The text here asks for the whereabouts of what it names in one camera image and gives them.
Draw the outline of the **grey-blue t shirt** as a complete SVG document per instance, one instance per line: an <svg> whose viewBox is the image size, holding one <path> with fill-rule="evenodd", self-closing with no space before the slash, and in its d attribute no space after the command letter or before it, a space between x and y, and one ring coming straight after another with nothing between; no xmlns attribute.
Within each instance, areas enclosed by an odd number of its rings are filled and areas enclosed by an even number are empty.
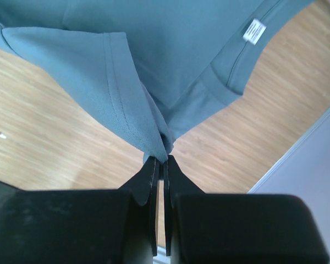
<svg viewBox="0 0 330 264"><path fill-rule="evenodd" d="M0 49L88 114L167 160L241 97L263 49L309 1L0 1Z"/></svg>

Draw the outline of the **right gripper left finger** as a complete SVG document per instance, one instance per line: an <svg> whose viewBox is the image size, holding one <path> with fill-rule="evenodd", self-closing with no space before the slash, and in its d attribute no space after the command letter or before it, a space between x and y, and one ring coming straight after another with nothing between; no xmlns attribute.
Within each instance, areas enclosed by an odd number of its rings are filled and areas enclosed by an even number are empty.
<svg viewBox="0 0 330 264"><path fill-rule="evenodd" d="M28 191L0 181L0 263L152 263L157 161L117 189Z"/></svg>

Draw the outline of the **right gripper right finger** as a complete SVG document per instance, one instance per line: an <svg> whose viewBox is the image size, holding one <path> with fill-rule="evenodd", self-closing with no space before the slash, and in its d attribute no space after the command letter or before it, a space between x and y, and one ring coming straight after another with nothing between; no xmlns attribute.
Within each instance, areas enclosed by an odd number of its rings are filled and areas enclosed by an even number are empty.
<svg viewBox="0 0 330 264"><path fill-rule="evenodd" d="M202 191L169 156L162 169L171 263L329 263L300 198Z"/></svg>

